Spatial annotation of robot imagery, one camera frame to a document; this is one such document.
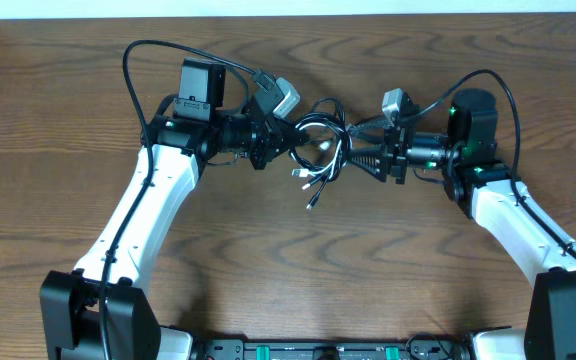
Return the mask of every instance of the wood grain surface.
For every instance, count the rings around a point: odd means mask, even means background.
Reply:
[[[44,358],[38,290],[92,245],[130,180],[139,127],[121,73],[133,40],[181,42],[263,67],[351,121],[401,87],[429,104],[491,68],[522,119],[519,171],[576,238],[576,14],[0,21],[0,359]],[[146,113],[178,89],[186,54],[144,47],[131,70]],[[514,145],[498,98],[500,154]],[[227,83],[226,103],[242,93]],[[447,107],[420,127],[441,130]],[[344,169],[312,212],[277,159],[209,168],[175,218],[149,300],[161,324],[249,338],[397,338],[525,325],[531,288],[440,187]]]

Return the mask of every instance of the black cable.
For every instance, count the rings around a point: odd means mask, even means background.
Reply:
[[[206,162],[207,166],[232,166],[235,165],[237,163],[237,161],[239,160],[239,153],[234,153],[235,154],[235,158],[231,161],[226,161],[223,163],[211,163],[210,161]]]
[[[412,173],[415,174],[415,177],[421,181],[425,181],[425,182],[429,182],[431,184],[439,184],[439,185],[444,185],[444,181],[443,180],[439,180],[439,179],[433,179],[433,178],[428,178],[428,177],[424,177],[424,176],[420,176],[419,174],[417,174],[417,168],[412,168]]]
[[[177,94],[170,94],[163,98],[157,107],[157,111],[155,111],[155,115],[163,115],[178,96]]]
[[[124,217],[124,219],[121,222],[121,225],[119,225],[119,228],[117,229],[117,233],[115,234],[115,237],[113,238],[112,243],[110,244],[110,247],[106,251],[106,258],[104,260],[104,267],[103,267],[103,270],[101,273],[101,281],[99,283],[99,316],[100,316],[99,324],[100,324],[100,330],[101,330],[101,342],[103,345],[104,357],[107,360],[112,359],[112,354],[110,352],[110,340],[108,337],[108,309],[106,307],[106,296],[107,296],[107,290],[108,290],[108,278],[110,276],[110,266],[116,260],[115,259],[115,251],[117,250],[117,246],[119,244],[119,241],[121,240],[121,236],[123,235],[124,231],[126,230],[126,227],[128,226],[128,223],[130,222],[130,219],[132,218],[133,214],[135,213],[137,207],[139,206],[141,199],[144,197],[146,190],[148,190],[148,188],[150,187],[150,184],[152,182],[152,176],[154,173],[154,171],[153,171],[154,170],[153,151],[152,151],[152,143],[150,141],[150,137],[148,136],[148,124],[146,123],[144,113],[141,109],[141,105],[139,104],[139,99],[137,98],[137,94],[135,93],[135,89],[132,85],[132,81],[130,80],[130,73],[128,71],[128,57],[130,55],[130,52],[132,51],[132,49],[134,49],[135,47],[137,47],[139,45],[157,45],[157,46],[164,46],[164,47],[184,50],[184,51],[188,51],[188,52],[191,52],[191,53],[199,55],[199,56],[206,57],[206,58],[214,60],[214,61],[221,62],[223,64],[232,66],[234,68],[241,69],[247,73],[250,73],[253,75],[255,74],[255,72],[252,69],[250,69],[246,66],[237,64],[235,62],[232,62],[230,60],[220,58],[218,56],[209,54],[205,51],[197,50],[197,49],[194,49],[194,48],[191,48],[188,46],[174,44],[174,43],[170,43],[170,42],[166,42],[166,41],[137,40],[137,41],[134,41],[133,43],[131,43],[130,45],[128,45],[128,47],[124,51],[124,56],[123,56],[123,60],[122,60],[122,69],[123,69],[123,73],[124,73],[124,80],[126,81],[126,87],[128,88],[128,93],[130,93],[130,98],[131,98],[132,103],[135,107],[135,111],[137,112],[137,117],[139,118],[139,123],[141,124],[141,130],[143,131],[144,147],[146,148],[146,152],[148,154],[148,172],[146,174],[146,177],[144,178],[143,185],[142,185],[141,189],[139,190],[139,193],[135,197],[135,200],[132,203],[132,205],[130,206],[130,209],[128,209],[126,216]],[[164,98],[162,103],[159,105],[157,112],[161,111],[161,113],[163,114],[163,112],[166,111],[168,106],[170,106],[170,103],[168,101],[170,101],[170,95],[167,96],[166,98]]]
[[[512,109],[512,116],[513,116],[513,120],[515,123],[515,154],[513,157],[513,163],[512,163],[512,168],[510,170],[510,187],[512,189],[513,195],[515,196],[515,199],[517,200],[517,202],[519,204],[521,204],[521,206],[524,208],[524,210],[526,211],[526,213],[528,213],[528,215],[530,215],[530,217],[533,218],[533,220],[535,220],[535,222],[541,226],[544,231],[546,231],[546,233],[553,238],[553,240],[555,240],[555,242],[563,249],[565,250],[568,254],[570,254],[570,256],[572,256],[575,260],[576,260],[576,251],[574,248],[572,248],[572,246],[574,246],[574,243],[567,243],[566,241],[564,241],[563,239],[561,239],[561,237],[559,237],[559,235],[552,230],[548,224],[546,224],[540,217],[539,215],[537,215],[532,208],[525,202],[525,197],[521,196],[519,194],[519,191],[517,190],[517,167],[519,166],[519,152],[520,152],[520,148],[521,148],[521,129],[520,129],[520,125],[519,125],[519,113],[517,111],[517,104],[515,102],[514,97],[512,96],[512,92],[510,91],[510,88],[508,87],[508,85],[506,85],[506,83],[504,82],[504,80],[501,78],[501,76],[499,76],[499,74],[497,74],[496,72],[489,70],[489,69],[481,69],[481,70],[477,70],[477,71],[473,71],[470,74],[464,76],[461,80],[459,80],[455,85],[453,85],[450,89],[448,89],[448,91],[446,91],[441,97],[439,97],[439,99],[437,99],[434,103],[430,104],[430,106],[428,106],[427,108],[425,108],[424,110],[416,113],[415,115],[411,115],[409,117],[406,117],[404,119],[402,119],[402,124],[407,124],[409,122],[412,122],[414,124],[414,122],[419,121],[419,119],[421,119],[421,117],[423,115],[425,115],[426,113],[428,113],[430,110],[432,110],[434,107],[436,107],[437,105],[439,105],[441,102],[443,102],[448,96],[450,96],[450,94],[452,94],[453,91],[455,91],[455,89],[457,89],[459,86],[461,86],[463,83],[465,83],[466,81],[468,81],[469,79],[473,78],[474,76],[480,75],[480,74],[488,74],[490,76],[492,76],[493,78],[495,78],[495,80],[497,80],[497,82],[499,83],[499,85],[501,86],[501,88],[504,90],[504,92],[506,93],[506,97],[508,98],[508,102],[510,103],[510,107]]]
[[[324,136],[328,132],[328,130],[330,130],[330,128],[324,128],[323,130],[321,130],[321,132],[317,136],[308,140],[304,145],[314,144],[316,141],[321,139],[321,137]]]
[[[411,336],[410,339],[408,339],[408,341],[406,341],[406,345],[404,347],[404,350],[406,352],[408,352],[408,354],[410,354],[411,358],[414,358],[415,360],[420,360],[417,356],[413,355],[412,349],[411,349],[411,343],[412,341],[419,337],[419,336],[430,336],[431,338],[433,338],[433,340],[435,340],[437,342],[437,344],[439,344],[439,347],[441,348],[441,350],[444,352],[444,354],[446,354],[446,358],[443,358],[442,360],[450,360],[452,359],[452,354],[448,352],[448,350],[446,350],[446,348],[444,347],[444,345],[441,343],[441,341],[439,341],[439,339],[437,339],[437,337],[431,333],[428,332],[420,332],[420,333],[416,333],[415,335]]]
[[[238,107],[236,107],[234,109],[223,110],[223,111],[221,111],[221,113],[226,114],[226,115],[239,114],[241,112],[241,110],[244,108],[244,106],[246,106],[246,104],[248,103],[248,99],[250,98],[250,90],[248,89],[248,82],[246,82],[246,79],[244,79],[244,77],[241,76],[241,74],[238,73],[237,70],[235,70],[235,68],[233,68],[232,66],[227,65],[226,70],[228,70],[231,74],[233,74],[237,78],[237,80],[239,80],[239,82],[241,83],[241,86],[243,86],[244,99],[241,102],[241,104],[239,104]]]
[[[334,104],[335,108],[333,113],[316,111],[317,108],[325,102],[332,102]],[[323,126],[325,128],[324,131],[319,133],[316,139],[323,136],[326,130],[332,130],[335,134],[335,137],[334,140],[331,141],[334,141],[335,145],[337,146],[335,149],[336,156],[333,159],[333,162],[326,166],[312,164],[310,161],[299,156],[294,147],[288,151],[290,156],[299,164],[299,166],[307,169],[311,174],[315,174],[313,179],[304,185],[303,189],[307,189],[319,181],[322,182],[319,190],[317,190],[315,195],[313,195],[313,197],[308,202],[308,206],[306,207],[307,209],[312,209],[312,207],[315,206],[319,200],[319,196],[321,195],[321,192],[323,191],[326,184],[337,180],[339,177],[341,168],[346,163],[348,153],[351,149],[351,140],[350,135],[346,130],[346,111],[341,101],[336,98],[326,97],[317,100],[311,107],[310,112],[297,119],[293,126],[298,130],[303,130],[308,127],[309,124]]]
[[[447,164],[447,168],[449,169],[449,171],[452,171],[453,167],[452,167],[452,163],[453,161],[455,161],[455,155],[457,154],[457,150],[459,150],[460,147],[466,145],[466,143],[463,140],[457,141],[452,148],[450,148],[450,154],[448,154],[448,164]]]

